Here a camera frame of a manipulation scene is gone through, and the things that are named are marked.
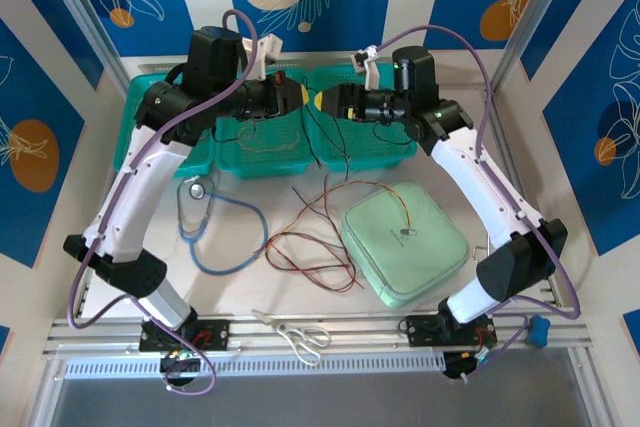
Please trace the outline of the blue stethoscope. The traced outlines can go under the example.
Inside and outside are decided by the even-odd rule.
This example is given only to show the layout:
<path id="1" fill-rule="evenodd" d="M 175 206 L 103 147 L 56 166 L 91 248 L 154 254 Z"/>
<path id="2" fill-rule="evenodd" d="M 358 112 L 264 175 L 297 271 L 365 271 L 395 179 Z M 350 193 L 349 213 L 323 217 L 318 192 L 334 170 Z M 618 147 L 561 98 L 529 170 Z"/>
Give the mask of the blue stethoscope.
<path id="1" fill-rule="evenodd" d="M 196 202 L 202 201 L 202 200 L 206 201 L 204 214 L 200 220 L 198 227 L 195 228 L 194 230 L 188 230 L 185 227 L 184 209 L 183 209 L 183 202 L 182 202 L 183 193 L 186 193 L 192 200 Z M 213 210 L 213 203 L 215 200 L 219 200 L 233 206 L 242 207 L 250 210 L 253 214 L 257 216 L 262 226 L 261 245 L 246 260 L 244 260 L 243 262 L 239 263 L 236 266 L 229 267 L 226 269 L 213 269 L 206 266 L 199 259 L 197 249 L 196 249 L 197 243 L 201 240 L 201 238 L 205 233 L 206 228 L 208 227 L 209 220 L 211 219 L 211 214 Z M 176 189 L 176 206 L 177 206 L 177 226 L 178 226 L 179 237 L 183 242 L 187 244 L 192 262 L 201 272 L 205 274 L 221 277 L 221 276 L 227 276 L 227 275 L 240 272 L 245 268 L 249 267 L 252 263 L 254 263 L 266 248 L 266 244 L 269 239 L 269 227 L 263 212 L 257 206 L 252 205 L 250 203 L 217 194 L 215 192 L 215 184 L 213 180 L 209 177 L 192 176 L 182 180 Z"/>

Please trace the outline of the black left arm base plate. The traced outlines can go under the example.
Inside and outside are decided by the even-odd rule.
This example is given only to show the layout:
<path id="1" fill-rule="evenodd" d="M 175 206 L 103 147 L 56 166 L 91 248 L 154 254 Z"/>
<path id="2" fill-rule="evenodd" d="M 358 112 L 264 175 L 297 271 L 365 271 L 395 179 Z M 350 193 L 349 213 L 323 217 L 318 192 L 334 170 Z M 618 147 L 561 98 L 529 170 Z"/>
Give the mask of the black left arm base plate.
<path id="1" fill-rule="evenodd" d="M 191 319 L 171 333 L 190 342 L 201 351 L 225 351 L 229 337 L 230 322 L 226 319 Z M 142 323 L 139 340 L 140 352 L 169 352 L 185 349 L 174 336 L 165 332 L 151 320 Z"/>

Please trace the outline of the mint green zip case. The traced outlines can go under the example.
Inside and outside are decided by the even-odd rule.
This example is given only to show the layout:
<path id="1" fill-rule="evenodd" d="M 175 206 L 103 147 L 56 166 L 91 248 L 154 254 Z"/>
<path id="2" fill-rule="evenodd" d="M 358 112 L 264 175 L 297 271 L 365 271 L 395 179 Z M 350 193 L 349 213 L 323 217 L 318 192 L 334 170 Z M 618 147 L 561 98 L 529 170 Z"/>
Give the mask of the mint green zip case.
<path id="1" fill-rule="evenodd" d="M 381 189 L 349 208 L 341 237 L 375 294 L 393 309 L 439 287 L 470 257 L 465 236 L 411 181 Z"/>

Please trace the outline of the aluminium frame post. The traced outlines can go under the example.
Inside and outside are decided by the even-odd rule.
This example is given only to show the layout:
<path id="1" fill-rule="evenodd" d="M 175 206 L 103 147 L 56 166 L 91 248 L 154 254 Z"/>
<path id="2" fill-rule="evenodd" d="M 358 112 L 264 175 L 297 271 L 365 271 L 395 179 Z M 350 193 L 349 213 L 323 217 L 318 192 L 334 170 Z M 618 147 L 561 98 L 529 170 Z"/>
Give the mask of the aluminium frame post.
<path id="1" fill-rule="evenodd" d="M 504 86 L 553 0 L 529 0 L 491 78 L 489 97 Z"/>
<path id="2" fill-rule="evenodd" d="M 63 0 L 76 24 L 103 63 L 118 91 L 125 96 L 130 78 L 90 0 Z"/>

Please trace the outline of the teal perforated plastic basket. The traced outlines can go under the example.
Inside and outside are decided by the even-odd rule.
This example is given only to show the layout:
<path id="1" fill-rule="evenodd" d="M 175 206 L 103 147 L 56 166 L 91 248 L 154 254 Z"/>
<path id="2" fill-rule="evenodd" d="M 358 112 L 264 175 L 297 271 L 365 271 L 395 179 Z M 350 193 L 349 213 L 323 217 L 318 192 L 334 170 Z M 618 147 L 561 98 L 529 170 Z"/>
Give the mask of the teal perforated plastic basket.
<path id="1" fill-rule="evenodd" d="M 166 74 L 144 74 L 134 77 L 126 95 L 123 115 L 115 148 L 113 168 L 119 171 L 127 156 L 131 134 L 136 126 L 135 115 L 146 90 L 154 83 L 162 81 Z M 215 143 L 211 131 L 205 131 L 187 159 L 174 174 L 175 178 L 186 178 L 197 175 L 206 176 L 211 172 L 215 158 Z"/>
<path id="2" fill-rule="evenodd" d="M 239 178 L 303 173 L 313 162 L 305 108 L 266 121 L 218 118 L 215 166 Z"/>
<path id="3" fill-rule="evenodd" d="M 389 63 L 377 64 L 380 87 L 393 89 L 393 69 Z M 364 78 L 347 64 L 334 64 L 313 69 L 309 73 L 309 87 L 319 92 L 342 83 L 363 84 Z M 390 126 L 334 119 L 320 113 L 312 105 L 307 112 L 307 129 L 313 152 L 331 171 L 351 171 L 394 168 L 414 156 L 417 144 L 409 143 L 403 126 Z M 346 151 L 347 160 L 340 149 Z"/>

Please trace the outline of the small blue clamp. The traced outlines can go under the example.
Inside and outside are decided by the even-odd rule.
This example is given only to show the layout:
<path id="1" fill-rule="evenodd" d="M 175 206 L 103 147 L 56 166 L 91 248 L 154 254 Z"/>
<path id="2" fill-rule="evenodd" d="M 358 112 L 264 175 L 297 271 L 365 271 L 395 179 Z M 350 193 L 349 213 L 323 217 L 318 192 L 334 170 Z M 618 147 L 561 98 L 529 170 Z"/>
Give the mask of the small blue clamp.
<path id="1" fill-rule="evenodd" d="M 526 344 L 535 348 L 545 348 L 548 345 L 548 334 L 551 322 L 540 315 L 534 315 L 529 320 Z"/>

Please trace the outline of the white handled scissors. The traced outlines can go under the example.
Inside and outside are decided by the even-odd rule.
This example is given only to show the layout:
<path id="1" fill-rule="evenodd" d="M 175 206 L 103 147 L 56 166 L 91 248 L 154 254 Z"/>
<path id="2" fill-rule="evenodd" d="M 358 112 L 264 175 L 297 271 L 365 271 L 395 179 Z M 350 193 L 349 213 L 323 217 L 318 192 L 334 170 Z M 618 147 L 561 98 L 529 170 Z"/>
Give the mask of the white handled scissors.
<path id="1" fill-rule="evenodd" d="M 298 360 L 309 367 L 316 367 L 322 360 L 322 350 L 331 344 L 331 334 L 318 326 L 294 326 L 253 309 L 252 315 L 272 328 L 291 347 Z"/>

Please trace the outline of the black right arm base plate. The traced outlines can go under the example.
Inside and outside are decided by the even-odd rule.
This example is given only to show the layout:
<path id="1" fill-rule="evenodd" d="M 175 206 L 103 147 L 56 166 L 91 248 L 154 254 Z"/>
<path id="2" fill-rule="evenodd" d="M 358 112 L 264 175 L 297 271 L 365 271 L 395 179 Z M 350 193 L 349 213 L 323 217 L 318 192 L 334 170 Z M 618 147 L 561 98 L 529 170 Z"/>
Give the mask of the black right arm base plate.
<path id="1" fill-rule="evenodd" d="M 497 344 L 493 320 L 481 315 L 466 324 L 449 322 L 440 314 L 409 315 L 404 331 L 411 347 L 471 347 L 489 349 Z"/>

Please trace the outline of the aluminium front rail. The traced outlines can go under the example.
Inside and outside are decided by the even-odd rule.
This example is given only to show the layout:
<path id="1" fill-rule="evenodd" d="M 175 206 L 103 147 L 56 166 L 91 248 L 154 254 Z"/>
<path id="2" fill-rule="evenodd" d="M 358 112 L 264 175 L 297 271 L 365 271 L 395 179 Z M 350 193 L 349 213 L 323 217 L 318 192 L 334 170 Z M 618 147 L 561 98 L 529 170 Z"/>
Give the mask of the aluminium front rail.
<path id="1" fill-rule="evenodd" d="M 296 326 L 321 325 L 331 334 L 332 341 L 327 354 L 401 352 L 409 349 L 407 336 L 398 328 L 398 315 L 340 314 L 320 319 L 309 315 L 284 317 L 284 321 Z M 591 335 L 581 320 L 568 321 L 562 317 L 550 317 L 548 334 L 550 348 L 588 348 L 593 345 Z M 57 319 L 45 341 L 43 354 L 51 358 L 56 354 L 99 356 L 126 355 L 138 352 L 141 337 L 139 318 L 106 318 L 84 330 L 74 330 Z M 230 320 L 227 334 L 227 351 L 257 354 L 289 354 L 287 342 L 270 327 L 252 316 L 238 316 Z"/>

